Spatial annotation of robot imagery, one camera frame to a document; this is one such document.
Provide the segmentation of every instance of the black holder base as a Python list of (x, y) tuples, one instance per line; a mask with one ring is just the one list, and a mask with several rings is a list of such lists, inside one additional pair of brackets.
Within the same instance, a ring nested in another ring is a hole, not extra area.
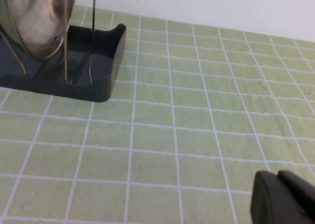
[(28, 70), (29, 77), (26, 77), (0, 37), (0, 87), (86, 101), (107, 101), (124, 54), (125, 39), (126, 26), (123, 24), (110, 31), (70, 26), (68, 80), (65, 82), (62, 50), (41, 62), (14, 46)]

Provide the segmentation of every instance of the black object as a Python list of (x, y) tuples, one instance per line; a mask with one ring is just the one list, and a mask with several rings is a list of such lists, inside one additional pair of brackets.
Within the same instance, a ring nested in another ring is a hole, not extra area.
[(315, 187), (290, 171), (258, 171), (251, 216), (253, 224), (315, 224)]
[(14, 46), (26, 65), (22, 71), (4, 39), (0, 37), (0, 87), (69, 97), (94, 102), (110, 98), (121, 63), (126, 26), (111, 31), (70, 26), (68, 31), (68, 81), (64, 81), (63, 51), (41, 62)]

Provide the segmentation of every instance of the green tiled surface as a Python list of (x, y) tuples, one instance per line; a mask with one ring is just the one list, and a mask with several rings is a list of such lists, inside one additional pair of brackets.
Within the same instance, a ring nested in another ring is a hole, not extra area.
[(0, 89), (4, 224), (250, 224), (256, 171), (315, 184), (315, 43), (96, 10), (118, 23), (109, 101)]

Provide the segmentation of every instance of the reflective metal surface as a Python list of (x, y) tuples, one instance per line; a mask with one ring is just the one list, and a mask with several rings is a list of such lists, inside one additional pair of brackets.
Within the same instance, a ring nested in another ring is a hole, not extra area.
[(74, 4), (75, 0), (67, 0), (65, 25), (63, 0), (0, 0), (0, 25), (10, 40), (45, 60), (61, 47)]

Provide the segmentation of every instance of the white wall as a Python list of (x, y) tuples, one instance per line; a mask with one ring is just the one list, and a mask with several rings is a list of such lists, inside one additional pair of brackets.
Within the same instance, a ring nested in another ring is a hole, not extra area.
[[(92, 6), (93, 0), (77, 0)], [(97, 0), (98, 8), (315, 41), (315, 0)]]

